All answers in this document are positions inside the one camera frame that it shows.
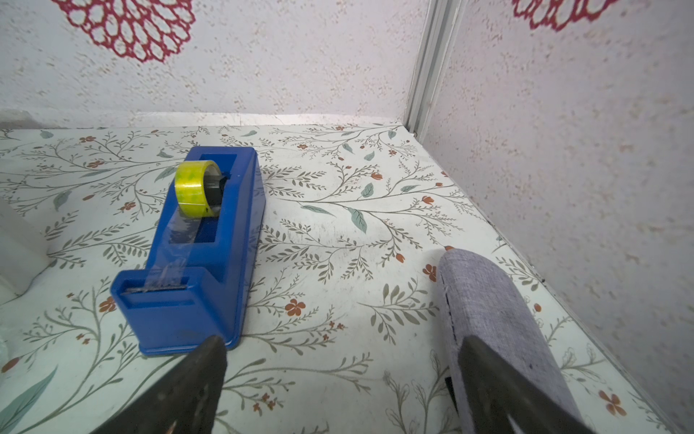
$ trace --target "tape roll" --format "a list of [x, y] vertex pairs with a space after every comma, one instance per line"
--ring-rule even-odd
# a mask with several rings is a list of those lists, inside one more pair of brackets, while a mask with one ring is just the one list
[[219, 216], [221, 179], [221, 171], [214, 161], [182, 162], [176, 170], [174, 187], [183, 214], [192, 219]]

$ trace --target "wall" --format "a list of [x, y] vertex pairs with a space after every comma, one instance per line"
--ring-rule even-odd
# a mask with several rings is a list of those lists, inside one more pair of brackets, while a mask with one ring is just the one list
[[692, 432], [694, 2], [576, 3], [470, 0], [421, 138]]
[[428, 0], [0, 1], [0, 108], [58, 123], [132, 111], [394, 119], [405, 110], [427, 7]]

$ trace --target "red floral decal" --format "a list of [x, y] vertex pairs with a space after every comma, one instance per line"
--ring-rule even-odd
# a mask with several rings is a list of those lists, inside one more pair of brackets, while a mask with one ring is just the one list
[[5, 374], [7, 371], [9, 371], [9, 370], [12, 369], [13, 367], [15, 367], [15, 365], [17, 364], [17, 362], [19, 362], [19, 357], [13, 358], [13, 359], [10, 360], [9, 362], [7, 362], [7, 363], [2, 367], [2, 369], [0, 369], [0, 371], [2, 371], [3, 374]]
[[612, 394], [611, 397], [608, 397], [607, 393], [603, 392], [602, 390], [600, 390], [599, 395], [600, 395], [600, 398], [603, 398], [605, 401], [608, 402], [608, 404], [605, 406], [605, 408], [613, 416], [616, 416], [617, 413], [619, 413], [622, 416], [627, 415], [627, 412], [619, 406], [622, 402], [619, 400], [619, 397], [617, 395]]
[[121, 207], [121, 211], [130, 211], [135, 206], [136, 206], [135, 202], [126, 202], [126, 204]]
[[530, 28], [547, 26], [558, 32], [570, 22], [595, 21], [617, 0], [511, 0], [514, 15], [530, 22]]
[[113, 297], [108, 297], [99, 305], [99, 312], [113, 312], [114, 310], [116, 310], [116, 302]]
[[74, 27], [119, 57], [163, 62], [190, 40], [192, 0], [53, 0]]
[[303, 301], [297, 302], [296, 299], [289, 300], [289, 304], [285, 306], [285, 310], [289, 316], [296, 315], [298, 317], [301, 315], [301, 309], [306, 309], [306, 305]]
[[436, 282], [436, 267], [432, 267], [430, 264], [427, 264], [426, 268], [423, 268], [422, 271], [424, 274], [429, 276], [430, 281]]

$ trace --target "floral patterned surface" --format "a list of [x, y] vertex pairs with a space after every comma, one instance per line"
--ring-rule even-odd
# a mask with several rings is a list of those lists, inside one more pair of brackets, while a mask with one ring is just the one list
[[0, 306], [1, 434], [88, 433], [179, 360], [142, 356], [108, 290], [198, 145], [255, 147], [268, 198], [215, 433], [459, 432], [432, 296], [450, 247], [513, 278], [590, 427], [666, 430], [412, 135], [346, 124], [1, 130], [0, 194], [53, 259]]

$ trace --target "gray fabric object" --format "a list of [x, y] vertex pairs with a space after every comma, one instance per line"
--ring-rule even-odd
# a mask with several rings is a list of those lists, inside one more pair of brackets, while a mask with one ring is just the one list
[[510, 277], [490, 260], [461, 249], [443, 255], [438, 275], [437, 298], [463, 434], [475, 432], [458, 368], [458, 353], [468, 335], [477, 335], [555, 403], [582, 420], [540, 328]]

